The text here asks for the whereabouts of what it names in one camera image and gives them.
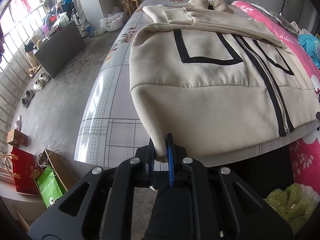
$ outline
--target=silver bolt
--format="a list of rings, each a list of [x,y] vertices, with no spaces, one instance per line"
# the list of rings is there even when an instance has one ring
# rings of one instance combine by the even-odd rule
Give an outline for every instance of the silver bolt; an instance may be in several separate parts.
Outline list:
[[[100,167],[94,167],[92,169],[92,174],[99,174],[101,173],[102,169]]]
[[[185,163],[185,164],[190,164],[190,163],[193,162],[193,159],[190,158],[190,157],[185,157],[185,158],[183,158],[182,161],[183,161],[183,163]]]
[[[221,173],[222,174],[229,174],[230,173],[230,169],[228,167],[222,167],[221,168]]]
[[[130,159],[130,163],[131,163],[131,164],[137,164],[137,163],[139,163],[139,162],[140,162],[140,159],[137,158],[137,157],[133,157],[133,158]]]

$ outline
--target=pink blanket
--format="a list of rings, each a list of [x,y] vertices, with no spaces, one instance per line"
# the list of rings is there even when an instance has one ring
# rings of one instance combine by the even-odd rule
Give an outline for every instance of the pink blanket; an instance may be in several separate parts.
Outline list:
[[[297,55],[315,86],[315,93],[320,97],[320,71],[312,62],[305,50],[299,45],[297,38],[284,28],[274,23],[262,12],[249,3],[235,1],[232,3],[253,19],[264,22],[275,36],[283,41]],[[294,182],[308,185],[320,194],[320,128],[310,131],[305,137],[289,144]]]

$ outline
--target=red shopping bag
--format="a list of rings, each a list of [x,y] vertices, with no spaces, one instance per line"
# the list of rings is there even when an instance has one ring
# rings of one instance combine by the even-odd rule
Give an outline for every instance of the red shopping bag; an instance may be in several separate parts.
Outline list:
[[[2,155],[1,157],[4,157],[6,171],[10,173],[14,179],[17,192],[38,195],[39,190],[35,184],[34,178],[38,178],[41,171],[36,169],[33,155],[13,147],[11,155]],[[7,160],[12,162],[12,172],[7,165]]]

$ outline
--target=white sneaker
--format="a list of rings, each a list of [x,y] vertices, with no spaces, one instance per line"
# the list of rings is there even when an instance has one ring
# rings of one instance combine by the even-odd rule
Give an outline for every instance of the white sneaker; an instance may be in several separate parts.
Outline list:
[[[46,72],[43,72],[39,75],[39,80],[42,81],[42,82],[48,82],[50,80],[50,76],[46,73]]]
[[[37,79],[36,81],[33,82],[33,89],[35,91],[41,90],[44,87],[44,82],[40,81]]]

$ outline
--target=concrete floor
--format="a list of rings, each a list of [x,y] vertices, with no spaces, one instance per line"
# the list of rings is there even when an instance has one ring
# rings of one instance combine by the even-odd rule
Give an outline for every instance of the concrete floor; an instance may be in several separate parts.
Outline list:
[[[35,91],[28,108],[19,102],[12,119],[21,115],[21,132],[28,135],[28,146],[20,148],[37,156],[45,148],[59,150],[65,168],[78,180],[93,166],[74,161],[77,135],[90,91],[105,57],[121,29],[99,37],[86,38],[81,51],[42,90]],[[26,89],[33,89],[33,82]],[[156,193],[150,189],[135,190],[132,217],[132,239],[141,239],[148,226]]]

